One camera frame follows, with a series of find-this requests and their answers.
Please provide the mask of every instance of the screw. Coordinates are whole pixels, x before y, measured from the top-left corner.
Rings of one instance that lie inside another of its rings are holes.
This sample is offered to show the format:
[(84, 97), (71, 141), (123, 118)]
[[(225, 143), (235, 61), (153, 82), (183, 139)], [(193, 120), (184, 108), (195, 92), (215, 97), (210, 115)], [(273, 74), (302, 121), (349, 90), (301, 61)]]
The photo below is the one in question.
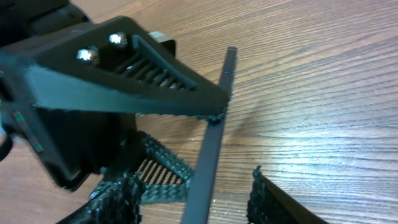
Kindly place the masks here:
[(117, 48), (125, 48), (127, 46), (127, 38), (123, 32), (117, 32), (109, 36), (109, 41)]
[(100, 55), (97, 50), (81, 49), (77, 52), (76, 58), (84, 63), (92, 63), (96, 65), (100, 62)]

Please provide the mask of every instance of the bolt head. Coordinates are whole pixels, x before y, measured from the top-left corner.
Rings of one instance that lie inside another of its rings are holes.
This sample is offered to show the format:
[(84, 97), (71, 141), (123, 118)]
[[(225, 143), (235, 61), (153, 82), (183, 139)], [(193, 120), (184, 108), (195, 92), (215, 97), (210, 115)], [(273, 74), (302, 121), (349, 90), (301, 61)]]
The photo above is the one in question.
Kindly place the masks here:
[(76, 58), (85, 63), (96, 65), (100, 62), (100, 56), (97, 50), (81, 49), (77, 52)]
[(109, 41), (118, 48), (125, 48), (127, 46), (127, 38), (123, 32), (117, 32), (109, 36)]

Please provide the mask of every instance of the wooden surface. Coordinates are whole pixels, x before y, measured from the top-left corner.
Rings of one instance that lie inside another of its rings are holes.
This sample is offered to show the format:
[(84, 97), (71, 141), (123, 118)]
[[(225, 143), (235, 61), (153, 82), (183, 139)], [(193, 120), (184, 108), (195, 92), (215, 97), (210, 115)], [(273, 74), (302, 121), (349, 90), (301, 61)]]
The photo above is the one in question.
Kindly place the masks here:
[[(178, 41), (178, 59), (216, 82), (239, 48), (209, 223), (246, 223), (251, 172), (330, 223), (398, 223), (395, 0), (74, 0), (101, 22), (135, 18)], [(139, 127), (195, 165), (205, 124), (148, 116)], [(54, 223), (86, 202), (56, 188), (20, 142), (0, 163), (0, 223)], [(183, 204), (143, 206), (178, 223)]]

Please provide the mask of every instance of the wooden table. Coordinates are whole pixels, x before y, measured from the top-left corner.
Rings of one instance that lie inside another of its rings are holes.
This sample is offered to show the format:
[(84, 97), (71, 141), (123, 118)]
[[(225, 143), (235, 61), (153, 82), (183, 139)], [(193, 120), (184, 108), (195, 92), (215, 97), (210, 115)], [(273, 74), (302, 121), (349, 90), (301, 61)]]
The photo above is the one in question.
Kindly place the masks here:
[[(209, 223), (246, 223), (252, 170), (330, 223), (398, 223), (398, 4), (386, 0), (75, 0), (178, 41), (178, 59), (217, 82), (239, 48)], [(147, 116), (139, 127), (195, 165), (205, 124)], [(0, 223), (54, 223), (87, 200), (58, 189), (19, 142), (0, 163)], [(178, 223), (183, 204), (143, 206)]]

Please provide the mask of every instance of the wood grain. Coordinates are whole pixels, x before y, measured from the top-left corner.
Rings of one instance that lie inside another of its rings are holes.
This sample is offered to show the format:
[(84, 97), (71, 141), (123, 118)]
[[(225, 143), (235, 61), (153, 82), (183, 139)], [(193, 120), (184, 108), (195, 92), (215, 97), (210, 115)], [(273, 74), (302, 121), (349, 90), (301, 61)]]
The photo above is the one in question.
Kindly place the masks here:
[[(239, 48), (209, 223), (246, 223), (251, 172), (329, 223), (398, 223), (398, 4), (386, 0), (74, 0), (96, 22), (131, 16), (178, 41), (217, 82)], [(147, 116), (139, 128), (194, 166), (205, 123)], [(0, 163), (0, 223), (54, 223), (86, 201), (54, 187), (25, 143)], [(178, 223), (184, 204), (143, 206)]]

